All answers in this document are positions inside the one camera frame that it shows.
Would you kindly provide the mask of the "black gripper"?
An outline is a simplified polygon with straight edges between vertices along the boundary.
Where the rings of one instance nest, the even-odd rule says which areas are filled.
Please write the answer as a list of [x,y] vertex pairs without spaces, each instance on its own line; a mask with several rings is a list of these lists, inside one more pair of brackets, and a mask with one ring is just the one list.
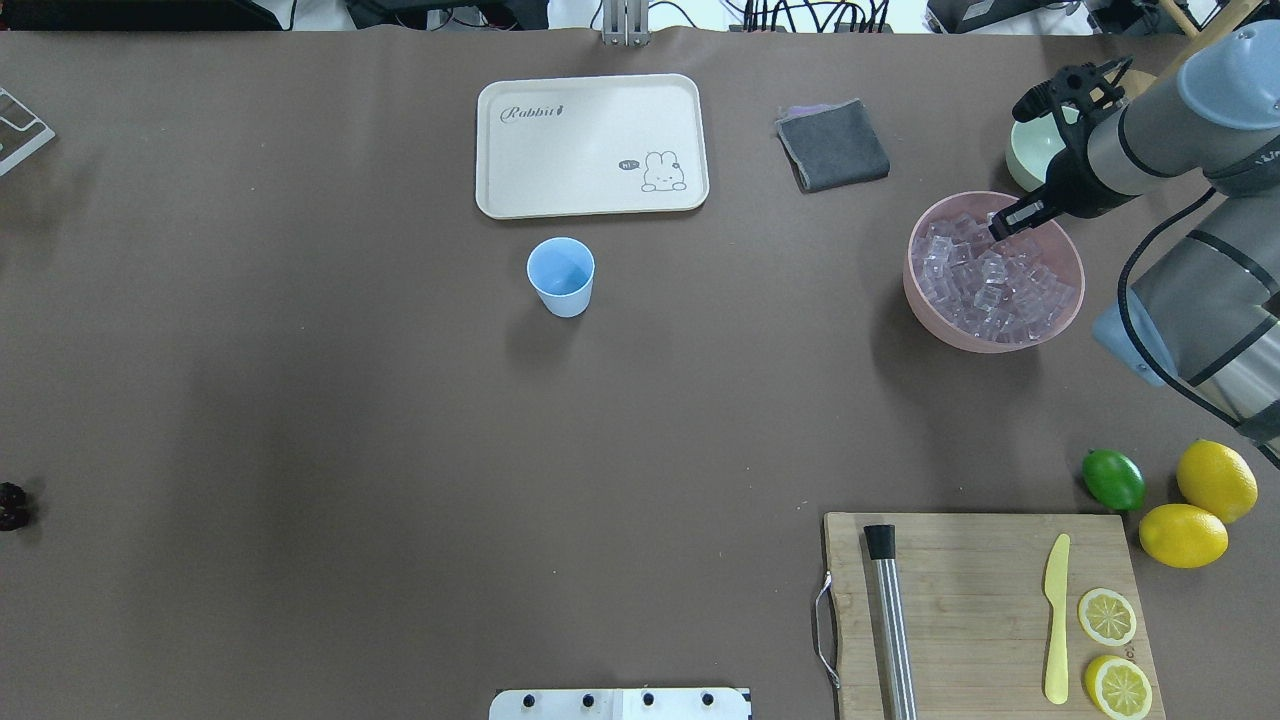
[[1039,188],[989,217],[988,231],[996,242],[1062,214],[1097,218],[1135,197],[1110,188],[1088,156],[1093,132],[1126,106],[1126,92],[1119,82],[1132,63],[1130,56],[1121,56],[1102,65],[1064,67],[1014,104],[1014,120],[1027,122],[1052,111],[1066,147],[1050,163]]

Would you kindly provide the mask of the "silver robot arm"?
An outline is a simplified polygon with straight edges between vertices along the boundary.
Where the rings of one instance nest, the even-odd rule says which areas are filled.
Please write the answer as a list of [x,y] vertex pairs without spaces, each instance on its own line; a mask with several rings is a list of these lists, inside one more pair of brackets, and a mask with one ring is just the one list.
[[1052,117],[1065,143],[1044,183],[991,219],[996,240],[1057,217],[1105,213],[1199,172],[1208,188],[1179,222],[1201,218],[1139,277],[1125,260],[1094,338],[1152,386],[1167,386],[1231,427],[1268,461],[1279,433],[1279,24],[1252,22],[1193,53],[1134,99],[1129,56],[1061,68],[1015,104]]

